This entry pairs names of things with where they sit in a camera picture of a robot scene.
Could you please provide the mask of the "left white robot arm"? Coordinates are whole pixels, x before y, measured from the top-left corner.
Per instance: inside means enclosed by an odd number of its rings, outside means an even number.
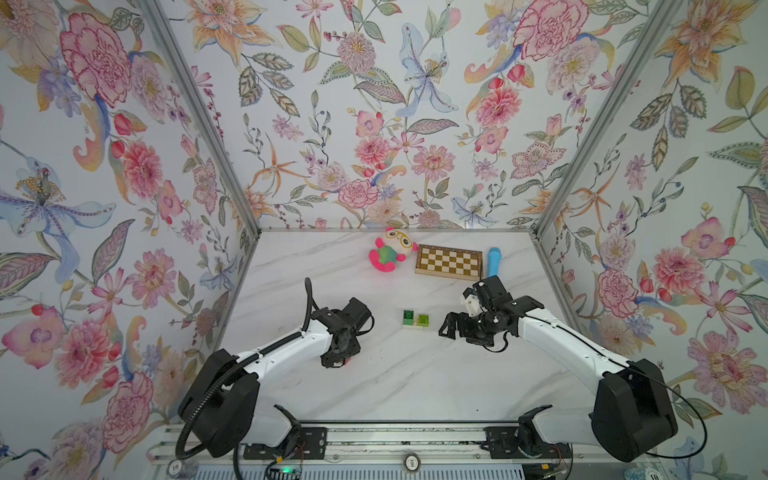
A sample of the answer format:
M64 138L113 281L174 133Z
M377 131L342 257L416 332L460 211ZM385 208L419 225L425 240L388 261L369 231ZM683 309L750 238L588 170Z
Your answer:
M310 303L301 328L257 349L237 355L225 349L204 363L178 407L184 421L175 458L187 460L204 451L214 458L235 455L241 445L264 447L286 459L299 444L300 422L280 405L260 406L260 389L271 380L318 360L340 368L357 355L358 337L374 325L370 309L351 298L342 309L318 309Z

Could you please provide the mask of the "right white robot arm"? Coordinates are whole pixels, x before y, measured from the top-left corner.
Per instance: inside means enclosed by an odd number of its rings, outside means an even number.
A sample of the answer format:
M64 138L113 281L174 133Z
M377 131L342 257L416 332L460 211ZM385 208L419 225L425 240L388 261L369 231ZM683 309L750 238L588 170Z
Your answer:
M462 338L489 352L497 336L504 342L522 339L575 375L594 397L590 407L542 405L521 415L512 443L524 454L581 444L631 462L677 435L669 391L654 363L628 360L587 339L538 300L513 297L496 276L466 288L462 303L464 311L446 315L439 336Z

